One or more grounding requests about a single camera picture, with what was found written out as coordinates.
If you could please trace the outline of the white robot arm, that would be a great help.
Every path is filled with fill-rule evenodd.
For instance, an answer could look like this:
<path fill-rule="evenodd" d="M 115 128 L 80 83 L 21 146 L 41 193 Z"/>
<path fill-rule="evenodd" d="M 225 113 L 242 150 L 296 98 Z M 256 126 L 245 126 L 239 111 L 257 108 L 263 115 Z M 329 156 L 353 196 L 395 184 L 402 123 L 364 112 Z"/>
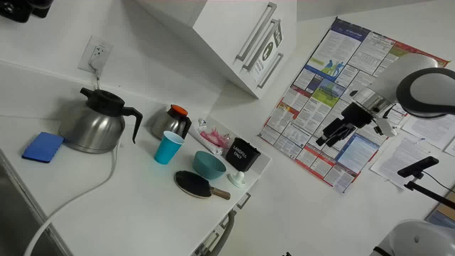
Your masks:
<path fill-rule="evenodd" d="M 455 113 L 455 72 L 434 56 L 405 54 L 388 65 L 370 85 L 351 95 L 353 102 L 331 120 L 317 139 L 333 146 L 371 120 L 375 132 L 394 135 L 388 111 L 400 103 L 417 118 L 434 119 Z M 455 229 L 427 220 L 404 220 L 371 248 L 370 256 L 455 256 Z"/>

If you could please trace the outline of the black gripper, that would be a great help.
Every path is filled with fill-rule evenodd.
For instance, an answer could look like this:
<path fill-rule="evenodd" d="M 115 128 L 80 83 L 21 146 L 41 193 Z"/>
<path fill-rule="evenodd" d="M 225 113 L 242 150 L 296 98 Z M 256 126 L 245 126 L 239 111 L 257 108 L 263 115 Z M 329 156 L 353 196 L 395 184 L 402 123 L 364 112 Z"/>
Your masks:
<path fill-rule="evenodd" d="M 356 128 L 363 128 L 371 120 L 373 115 L 353 102 L 341 111 L 341 118 L 336 118 L 323 129 L 323 135 L 316 140 L 316 143 L 319 146 L 333 146 L 339 140 L 347 138 Z"/>

